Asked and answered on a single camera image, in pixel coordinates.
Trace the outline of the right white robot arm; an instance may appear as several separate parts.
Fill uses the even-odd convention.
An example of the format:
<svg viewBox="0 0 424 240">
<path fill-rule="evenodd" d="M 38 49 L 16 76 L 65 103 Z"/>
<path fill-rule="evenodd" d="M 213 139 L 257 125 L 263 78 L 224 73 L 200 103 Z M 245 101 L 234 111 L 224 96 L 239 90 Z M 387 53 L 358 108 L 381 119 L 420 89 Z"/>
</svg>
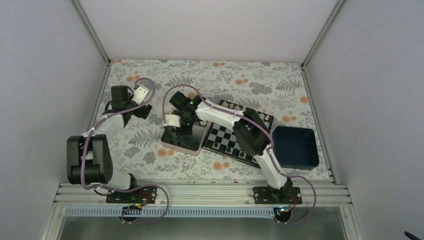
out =
<svg viewBox="0 0 424 240">
<path fill-rule="evenodd" d="M 274 141 L 255 110 L 229 109 L 215 105 L 200 95 L 190 99 L 180 91 L 169 102 L 177 114 L 165 115 L 164 126 L 170 127 L 177 137 L 192 135 L 194 124 L 200 121 L 232 129 L 240 149 L 256 159 L 262 169 L 272 200 L 282 204 L 289 199 L 293 182 L 290 177 L 283 179 L 285 174 L 273 151 Z"/>
</svg>

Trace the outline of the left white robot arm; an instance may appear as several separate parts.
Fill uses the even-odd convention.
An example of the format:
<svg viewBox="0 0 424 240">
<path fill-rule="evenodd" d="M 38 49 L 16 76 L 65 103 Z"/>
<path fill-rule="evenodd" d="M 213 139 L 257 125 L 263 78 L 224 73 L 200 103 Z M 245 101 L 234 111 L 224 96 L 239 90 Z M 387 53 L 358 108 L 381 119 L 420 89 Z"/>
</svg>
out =
<svg viewBox="0 0 424 240">
<path fill-rule="evenodd" d="M 112 140 L 132 116 L 146 119 L 151 105 L 144 103 L 149 94 L 144 86 L 131 89 L 117 85 L 111 88 L 111 100 L 106 103 L 101 120 L 87 132 L 71 136 L 66 142 L 67 180 L 86 188 L 119 190 L 119 196 L 131 203 L 139 197 L 135 177 L 115 170 L 109 148 Z"/>
</svg>

